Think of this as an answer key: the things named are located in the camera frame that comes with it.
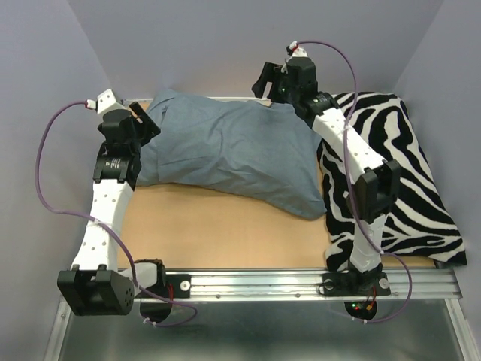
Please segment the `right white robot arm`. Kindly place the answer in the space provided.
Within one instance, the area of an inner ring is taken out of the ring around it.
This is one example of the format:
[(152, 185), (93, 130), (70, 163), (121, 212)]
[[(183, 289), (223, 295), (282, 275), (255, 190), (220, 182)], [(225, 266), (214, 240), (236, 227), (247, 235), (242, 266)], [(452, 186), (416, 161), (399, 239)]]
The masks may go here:
[(382, 235), (398, 197), (401, 166), (379, 155), (354, 130), (332, 95), (318, 88), (316, 66), (309, 57), (293, 57), (283, 65), (266, 62), (252, 91), (257, 98), (291, 105), (296, 115), (343, 160), (349, 209), (355, 231), (348, 269), (322, 276), (320, 293), (327, 297), (390, 294), (381, 261)]

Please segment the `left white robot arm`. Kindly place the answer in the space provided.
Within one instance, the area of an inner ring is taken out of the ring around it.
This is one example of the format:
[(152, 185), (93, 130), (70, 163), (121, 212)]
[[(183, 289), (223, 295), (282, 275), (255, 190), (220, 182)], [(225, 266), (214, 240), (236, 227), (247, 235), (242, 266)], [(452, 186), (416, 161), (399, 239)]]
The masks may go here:
[(104, 136), (93, 172), (93, 197), (80, 249), (70, 269), (61, 271), (57, 286), (77, 316), (127, 315), (141, 287), (150, 296), (166, 291), (167, 278), (158, 261), (135, 263), (120, 271), (118, 252), (128, 249), (120, 239), (127, 207), (141, 170), (141, 148), (160, 133), (138, 102), (120, 105), (101, 115)]

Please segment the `blue grey pillowcase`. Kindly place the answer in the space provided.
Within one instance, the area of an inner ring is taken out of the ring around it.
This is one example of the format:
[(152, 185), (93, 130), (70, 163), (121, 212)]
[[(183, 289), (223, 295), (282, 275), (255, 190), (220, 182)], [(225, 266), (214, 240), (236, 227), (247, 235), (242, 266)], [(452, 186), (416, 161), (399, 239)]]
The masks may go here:
[(200, 186), (307, 220), (325, 214), (316, 154), (321, 138), (291, 105), (222, 102), (168, 89), (147, 114), (161, 132), (141, 149), (139, 186)]

